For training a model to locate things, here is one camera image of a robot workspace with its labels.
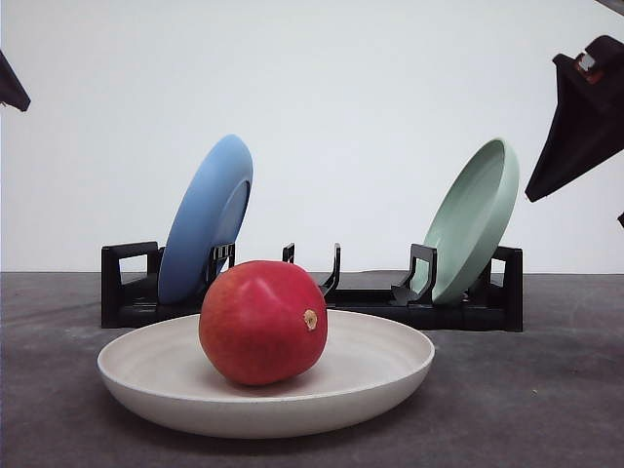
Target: white bowl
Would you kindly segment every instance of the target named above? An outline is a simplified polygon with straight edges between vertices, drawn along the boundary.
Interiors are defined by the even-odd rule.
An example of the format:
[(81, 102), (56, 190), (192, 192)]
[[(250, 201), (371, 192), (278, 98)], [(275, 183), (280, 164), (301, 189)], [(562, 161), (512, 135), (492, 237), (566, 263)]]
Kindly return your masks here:
[(339, 429), (398, 405), (420, 385), (434, 346), (420, 331), (364, 314), (329, 310), (321, 359), (263, 387), (222, 377), (204, 355), (199, 315), (131, 331), (97, 357), (106, 387), (157, 424), (207, 436), (265, 439)]

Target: gray table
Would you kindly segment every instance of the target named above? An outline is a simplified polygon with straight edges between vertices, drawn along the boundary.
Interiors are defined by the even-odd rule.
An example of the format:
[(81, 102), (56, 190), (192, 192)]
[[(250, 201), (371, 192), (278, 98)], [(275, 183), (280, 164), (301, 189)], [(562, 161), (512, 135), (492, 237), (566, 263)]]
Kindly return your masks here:
[(104, 388), (98, 351), (127, 330), (99, 327), (99, 274), (3, 274), (2, 466), (624, 466), (624, 275), (525, 276), (525, 326), (428, 331), (429, 376), (371, 421), (222, 440), (147, 422)]

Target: plate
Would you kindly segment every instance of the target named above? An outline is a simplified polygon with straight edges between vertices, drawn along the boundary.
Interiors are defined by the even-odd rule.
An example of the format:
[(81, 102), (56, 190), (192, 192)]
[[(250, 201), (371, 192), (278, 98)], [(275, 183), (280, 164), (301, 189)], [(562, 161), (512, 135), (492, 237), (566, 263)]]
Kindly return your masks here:
[[(434, 303), (460, 301), (488, 265), (514, 210), (519, 177), (516, 154), (500, 138), (486, 143), (459, 174), (424, 240), (438, 250)], [(417, 264), (411, 288), (420, 292), (426, 283), (426, 268)]]
[(160, 303), (183, 301), (204, 286), (211, 248), (236, 241), (253, 177), (252, 155), (237, 136), (224, 137), (206, 156), (169, 232), (158, 276)]
[(294, 437), (339, 429), (398, 405), (420, 385), (434, 346), (386, 319), (329, 310), (319, 361), (263, 387), (226, 380), (198, 338), (199, 315), (131, 331), (97, 357), (102, 379), (128, 410), (179, 431), (239, 439)]

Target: black object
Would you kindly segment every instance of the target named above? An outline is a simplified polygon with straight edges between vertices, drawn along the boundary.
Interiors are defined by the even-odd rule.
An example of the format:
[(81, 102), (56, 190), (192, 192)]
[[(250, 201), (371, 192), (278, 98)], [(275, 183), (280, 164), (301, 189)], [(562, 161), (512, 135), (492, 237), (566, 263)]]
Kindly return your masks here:
[[(234, 265), (235, 246), (212, 247), (207, 259), (206, 281), (189, 299), (176, 304), (158, 302), (158, 271), (165, 248), (156, 242), (142, 242), (101, 249), (101, 326), (106, 329), (143, 327), (200, 311), (206, 290), (217, 276), (217, 266), (228, 260)], [(119, 260), (147, 255), (147, 272), (139, 279), (122, 283)]]
[(607, 8), (612, 10), (615, 13), (619, 13), (624, 16), (624, 1), (622, 0), (598, 0), (599, 3), (602, 3)]
[(30, 105), (30, 97), (2, 51), (0, 51), (0, 102), (12, 105), (21, 111), (25, 111)]
[[(226, 244), (211, 249), (206, 266), (206, 282), (192, 298), (177, 304), (158, 303), (158, 269), (164, 248), (156, 242), (107, 246), (101, 250), (101, 326), (103, 328), (143, 327), (163, 320), (196, 314), (206, 290), (216, 278), (216, 266), (225, 260), (234, 265), (235, 245)], [(499, 247), (492, 258), (505, 262), (502, 286), (491, 276), (491, 262), (475, 284), (455, 307), (432, 303), (431, 291), (436, 284), (437, 251), (412, 244), (409, 271), (399, 285), (387, 290), (338, 288), (340, 282), (341, 247), (333, 248), (333, 267), (327, 279), (321, 281), (329, 308), (350, 310), (404, 323), (420, 330), (454, 329), (467, 331), (523, 330), (523, 251)], [(119, 261), (131, 256), (147, 255), (145, 276), (122, 283)], [(420, 292), (410, 288), (416, 271), (416, 261), (428, 265), (428, 281)], [(283, 248), (282, 260), (294, 262), (294, 244)]]
[[(324, 283), (331, 280), (331, 288), (325, 289), (325, 300), (329, 308), (375, 315), (419, 330), (523, 330), (521, 249), (498, 247), (492, 259), (505, 262), (502, 286), (491, 280), (490, 261), (475, 284), (466, 292), (462, 302), (453, 307), (432, 303), (431, 292), (437, 275), (436, 249), (412, 244), (407, 276), (399, 285), (393, 285), (386, 290), (339, 289), (340, 245), (335, 244), (334, 250), (333, 272)], [(294, 261), (294, 244), (284, 248), (283, 259)], [(428, 265), (428, 280), (422, 291), (414, 292), (410, 288), (410, 281), (416, 272), (418, 259)]]
[(601, 36), (576, 58), (558, 54), (558, 105), (526, 187), (535, 202), (624, 148), (624, 44)]

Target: dish rack handle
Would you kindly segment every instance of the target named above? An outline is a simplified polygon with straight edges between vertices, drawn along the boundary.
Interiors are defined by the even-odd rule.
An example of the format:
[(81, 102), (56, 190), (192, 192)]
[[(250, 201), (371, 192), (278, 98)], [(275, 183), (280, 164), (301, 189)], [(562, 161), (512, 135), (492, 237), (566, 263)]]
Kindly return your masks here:
[[(282, 261), (294, 263), (294, 243), (290, 243), (282, 249)], [(319, 283), (319, 289), (323, 296), (328, 296), (338, 287), (340, 282), (340, 244), (333, 244), (333, 267), (330, 276)]]
[[(411, 289), (411, 279), (416, 273), (416, 264), (418, 260), (426, 261), (429, 265), (427, 271), (427, 283), (420, 292)], [(427, 247), (420, 244), (411, 244), (409, 249), (409, 271), (406, 277), (399, 285), (392, 286), (392, 294), (398, 303), (408, 305), (415, 302), (432, 301), (433, 287), (436, 286), (436, 275), (438, 274), (438, 251), (433, 247)]]
[(157, 242), (136, 242), (101, 248), (101, 326), (117, 327), (119, 308), (124, 297), (134, 290), (144, 288), (148, 281), (133, 281), (126, 285), (121, 282), (119, 260), (147, 255), (147, 277), (157, 277), (165, 248), (158, 248)]
[(505, 313), (505, 330), (521, 332), (523, 330), (523, 251), (498, 246), (492, 258), (505, 262), (503, 285), (499, 290), (502, 295)]
[(227, 267), (234, 266), (234, 259), (236, 256), (236, 245), (222, 244), (220, 246), (214, 246), (208, 254), (208, 268), (206, 271), (206, 286), (210, 286), (218, 276), (219, 264), (224, 260), (228, 260)]

